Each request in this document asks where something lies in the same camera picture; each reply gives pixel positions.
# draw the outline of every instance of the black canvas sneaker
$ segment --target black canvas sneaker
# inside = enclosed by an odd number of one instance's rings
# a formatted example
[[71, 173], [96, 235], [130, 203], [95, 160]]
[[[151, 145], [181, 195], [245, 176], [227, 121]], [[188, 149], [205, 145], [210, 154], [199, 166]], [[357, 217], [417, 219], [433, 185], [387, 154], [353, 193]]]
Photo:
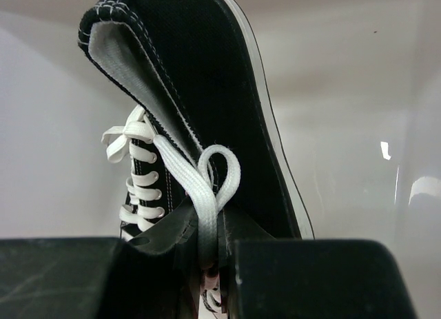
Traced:
[[163, 173], [198, 212], [203, 269], [216, 257], [216, 214], [230, 197], [277, 238], [314, 237], [256, 40], [234, 0], [100, 0], [81, 22], [79, 46], [146, 111]]

